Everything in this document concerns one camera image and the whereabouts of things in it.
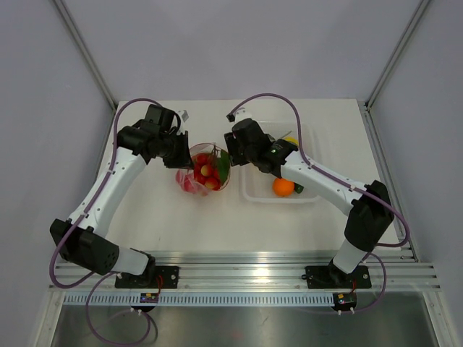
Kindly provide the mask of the red lychee bunch with leaves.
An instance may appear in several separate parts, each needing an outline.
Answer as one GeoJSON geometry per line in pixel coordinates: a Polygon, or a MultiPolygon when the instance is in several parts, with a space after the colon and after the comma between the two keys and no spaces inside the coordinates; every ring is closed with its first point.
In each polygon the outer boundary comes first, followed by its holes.
{"type": "Polygon", "coordinates": [[[229,182],[231,163],[228,152],[215,143],[200,143],[190,149],[194,179],[201,188],[219,192],[229,182]]]}

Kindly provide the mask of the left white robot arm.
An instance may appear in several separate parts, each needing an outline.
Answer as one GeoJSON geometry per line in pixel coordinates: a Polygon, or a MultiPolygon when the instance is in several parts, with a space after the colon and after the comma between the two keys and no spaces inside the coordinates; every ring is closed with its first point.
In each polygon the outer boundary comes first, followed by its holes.
{"type": "Polygon", "coordinates": [[[118,127],[125,103],[113,122],[112,151],[109,163],[94,185],[66,220],[56,219],[50,234],[56,248],[49,264],[49,276],[57,288],[68,289],[82,283],[60,283],[54,272],[57,258],[79,265],[91,275],[117,274],[141,288],[156,282],[155,257],[121,247],[107,239],[109,226],[118,206],[134,180],[151,160],[160,158],[166,168],[192,168],[188,132],[182,128],[187,112],[177,113],[147,99],[145,116],[131,126],[118,127]]]}

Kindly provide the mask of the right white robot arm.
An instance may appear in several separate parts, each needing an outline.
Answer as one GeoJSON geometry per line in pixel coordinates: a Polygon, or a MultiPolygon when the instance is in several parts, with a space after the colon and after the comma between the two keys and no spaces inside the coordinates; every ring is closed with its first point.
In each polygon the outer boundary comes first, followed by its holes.
{"type": "Polygon", "coordinates": [[[303,153],[301,144],[275,140],[259,123],[247,118],[224,135],[231,164],[253,164],[259,171],[292,181],[329,201],[347,216],[344,241],[336,255],[306,274],[310,288],[351,288],[359,285],[358,266],[370,254],[394,220],[384,184],[347,181],[303,153]]]}

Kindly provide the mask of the clear zip top bag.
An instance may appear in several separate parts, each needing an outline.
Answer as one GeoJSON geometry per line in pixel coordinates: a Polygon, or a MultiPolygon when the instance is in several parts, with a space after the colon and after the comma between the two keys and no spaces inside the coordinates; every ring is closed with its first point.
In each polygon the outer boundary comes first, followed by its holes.
{"type": "Polygon", "coordinates": [[[216,143],[204,142],[190,148],[193,169],[179,169],[175,181],[190,194],[207,196],[223,190],[229,182],[231,161],[229,153],[216,143]]]}

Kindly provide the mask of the red apple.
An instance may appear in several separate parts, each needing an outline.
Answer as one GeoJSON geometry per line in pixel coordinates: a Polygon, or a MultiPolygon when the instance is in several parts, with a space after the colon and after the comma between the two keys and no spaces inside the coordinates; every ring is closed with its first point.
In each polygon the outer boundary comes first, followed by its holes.
{"type": "Polygon", "coordinates": [[[190,194],[200,194],[200,186],[194,179],[192,171],[178,170],[175,175],[175,180],[182,191],[190,194]]]}

